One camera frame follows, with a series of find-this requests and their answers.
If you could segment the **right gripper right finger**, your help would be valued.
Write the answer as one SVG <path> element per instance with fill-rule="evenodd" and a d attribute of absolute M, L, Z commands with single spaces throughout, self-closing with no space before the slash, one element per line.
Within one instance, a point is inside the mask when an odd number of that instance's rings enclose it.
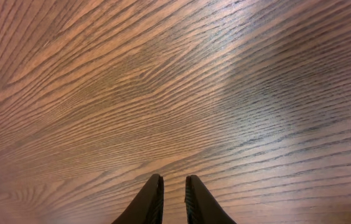
<path fill-rule="evenodd" d="M 236 224 L 197 175 L 186 177 L 184 202 L 188 224 Z"/>

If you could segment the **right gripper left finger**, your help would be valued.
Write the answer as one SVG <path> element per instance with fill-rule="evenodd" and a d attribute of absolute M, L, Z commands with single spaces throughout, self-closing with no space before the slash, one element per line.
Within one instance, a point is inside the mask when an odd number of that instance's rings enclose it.
<path fill-rule="evenodd" d="M 153 174 L 112 224 L 161 224 L 164 208 L 164 180 Z"/>

